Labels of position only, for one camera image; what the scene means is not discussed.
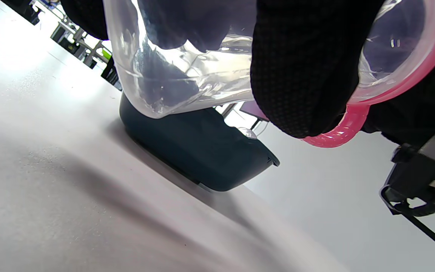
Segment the person's left hand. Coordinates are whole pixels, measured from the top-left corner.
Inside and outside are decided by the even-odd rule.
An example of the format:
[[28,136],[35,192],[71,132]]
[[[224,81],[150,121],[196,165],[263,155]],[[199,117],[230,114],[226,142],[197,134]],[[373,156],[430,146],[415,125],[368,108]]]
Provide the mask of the person's left hand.
[[359,83],[383,0],[63,0],[110,41],[123,91],[151,118],[255,100],[294,138],[330,131]]

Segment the person's right hand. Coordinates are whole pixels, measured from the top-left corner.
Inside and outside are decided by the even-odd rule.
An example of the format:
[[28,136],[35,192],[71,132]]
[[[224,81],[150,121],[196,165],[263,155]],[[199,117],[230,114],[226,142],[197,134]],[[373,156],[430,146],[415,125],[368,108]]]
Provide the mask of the person's right hand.
[[361,131],[379,132],[398,145],[423,146],[435,135],[435,68],[405,93],[372,105]]

